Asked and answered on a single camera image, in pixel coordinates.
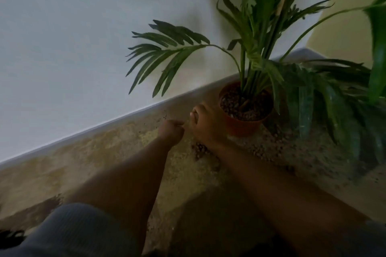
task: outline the potted plant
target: potted plant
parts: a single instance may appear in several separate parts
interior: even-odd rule
[[[216,47],[232,57],[239,72],[239,81],[227,85],[220,93],[220,107],[226,113],[230,133],[247,136],[256,131],[259,123],[271,112],[272,106],[279,112],[282,89],[294,128],[302,138],[310,131],[314,101],[321,99],[326,125],[334,142],[341,144],[354,158],[359,157],[361,136],[371,134],[377,159],[383,161],[383,144],[386,141],[386,0],[375,0],[365,7],[357,7],[333,13],[307,29],[278,61],[270,60],[272,49],[283,31],[308,14],[325,9],[326,1],[300,10],[294,0],[241,0],[240,8],[230,0],[222,0],[227,11],[219,13],[238,32],[227,49],[213,45],[200,33],[183,26],[154,20],[150,27],[157,33],[136,33],[156,43],[144,43],[129,48],[128,61],[142,55],[127,75],[142,64],[130,93],[137,84],[164,60],[171,57],[153,91],[153,97],[161,90],[164,95],[182,63],[196,50]],[[364,11],[369,17],[373,35],[373,67],[346,60],[323,59],[287,64],[284,59],[293,47],[315,26],[348,11]],[[229,52],[237,44],[241,47],[239,61]]]

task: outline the terracotta pot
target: terracotta pot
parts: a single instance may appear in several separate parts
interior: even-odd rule
[[[221,114],[224,118],[225,127],[226,127],[228,134],[231,136],[236,136],[236,137],[242,138],[242,137],[252,136],[259,129],[263,120],[271,114],[273,107],[272,107],[271,111],[269,112],[269,114],[265,118],[263,118],[259,121],[241,121],[239,119],[230,117],[227,113],[225,113],[223,111],[223,109],[220,106],[220,102],[221,102],[223,96],[228,92],[229,89],[231,89],[235,86],[239,86],[239,85],[240,85],[240,82],[234,82],[234,83],[225,85],[221,89],[221,91],[219,93],[219,108],[220,108]]]

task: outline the floor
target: floor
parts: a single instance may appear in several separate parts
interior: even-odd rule
[[[0,228],[31,232],[84,181],[140,150],[165,118],[186,120],[192,107],[215,100],[218,90],[173,100],[73,144],[0,170]],[[353,180],[351,165],[317,123],[302,141],[270,118],[238,144],[297,177],[313,182],[370,217],[386,222],[386,167]],[[238,256],[274,235],[229,172],[210,154],[199,160],[187,132],[170,152],[148,222],[144,253]]]

